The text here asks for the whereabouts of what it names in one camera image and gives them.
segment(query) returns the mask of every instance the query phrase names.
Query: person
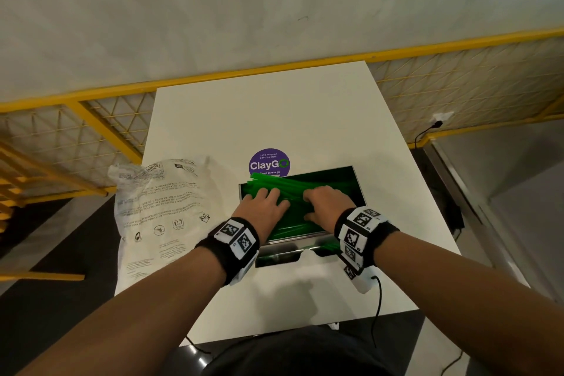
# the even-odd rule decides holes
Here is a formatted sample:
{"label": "person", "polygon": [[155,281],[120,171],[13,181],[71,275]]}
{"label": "person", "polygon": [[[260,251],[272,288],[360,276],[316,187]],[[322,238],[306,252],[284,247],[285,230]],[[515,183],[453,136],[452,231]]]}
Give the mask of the person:
{"label": "person", "polygon": [[[277,204],[279,194],[278,189],[261,189],[254,199],[246,196],[219,230],[106,302],[20,374],[156,372],[218,290],[249,266],[248,258],[237,266],[233,256],[222,254],[226,249],[219,249],[228,245],[217,238],[231,234],[231,223],[242,225],[247,233],[241,250],[251,249],[253,238],[264,243],[289,207],[287,201]],[[372,232],[364,238],[364,263],[376,264],[447,337],[496,374],[564,374],[564,310],[559,305],[499,271],[407,235],[389,222],[381,223],[383,230],[369,229],[366,215],[380,215],[355,209],[347,195],[331,187],[307,190],[303,197],[314,207],[306,219],[329,232],[335,227],[347,230],[348,215],[365,211],[360,217]],[[239,356],[237,348],[230,348],[204,374],[390,375],[372,351],[338,331],[310,327],[250,340]]]}

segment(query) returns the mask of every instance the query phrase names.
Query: person's right arm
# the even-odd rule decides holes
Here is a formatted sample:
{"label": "person's right arm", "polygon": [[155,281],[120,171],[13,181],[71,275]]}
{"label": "person's right arm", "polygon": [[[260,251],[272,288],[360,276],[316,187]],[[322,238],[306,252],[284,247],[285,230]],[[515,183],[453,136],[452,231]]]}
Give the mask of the person's right arm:
{"label": "person's right arm", "polygon": [[[308,190],[307,219],[333,232],[354,203],[330,187]],[[447,337],[498,374],[562,376],[564,309],[499,271],[414,238],[389,235],[374,261]]]}

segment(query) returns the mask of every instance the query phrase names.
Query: white table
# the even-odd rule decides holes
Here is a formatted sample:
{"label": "white table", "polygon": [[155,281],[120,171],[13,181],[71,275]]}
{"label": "white table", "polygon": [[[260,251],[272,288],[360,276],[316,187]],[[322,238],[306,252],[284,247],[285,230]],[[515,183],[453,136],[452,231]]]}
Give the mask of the white table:
{"label": "white table", "polygon": [[[179,85],[157,91],[143,164],[208,155],[225,214],[249,161],[282,150],[290,175],[352,165],[366,202],[401,230],[459,252],[364,62]],[[417,309],[385,275],[381,314]],[[338,258],[305,251],[296,263],[251,268],[222,288],[190,331],[196,342],[364,318],[362,295]]]}

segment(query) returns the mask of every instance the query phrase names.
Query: purple sticker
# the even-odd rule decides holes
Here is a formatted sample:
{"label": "purple sticker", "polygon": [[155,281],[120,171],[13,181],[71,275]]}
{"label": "purple sticker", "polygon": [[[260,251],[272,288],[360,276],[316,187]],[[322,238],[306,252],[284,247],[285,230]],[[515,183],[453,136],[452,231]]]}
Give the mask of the purple sticker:
{"label": "purple sticker", "polygon": [[290,172],[290,159],[278,149],[263,149],[249,161],[249,172],[260,172],[270,176],[286,177]]}

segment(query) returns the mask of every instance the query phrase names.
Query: black wristband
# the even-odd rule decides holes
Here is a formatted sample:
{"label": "black wristband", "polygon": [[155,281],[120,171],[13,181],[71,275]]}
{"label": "black wristband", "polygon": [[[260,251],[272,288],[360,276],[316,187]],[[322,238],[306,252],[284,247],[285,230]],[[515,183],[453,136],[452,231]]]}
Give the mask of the black wristband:
{"label": "black wristband", "polygon": [[223,267],[225,284],[240,281],[258,255],[260,241],[253,225],[241,217],[220,223],[194,248],[206,247]]}
{"label": "black wristband", "polygon": [[362,268],[376,266],[374,250],[398,230],[383,215],[368,207],[344,210],[335,223],[335,237],[343,251],[342,260],[357,273]]}

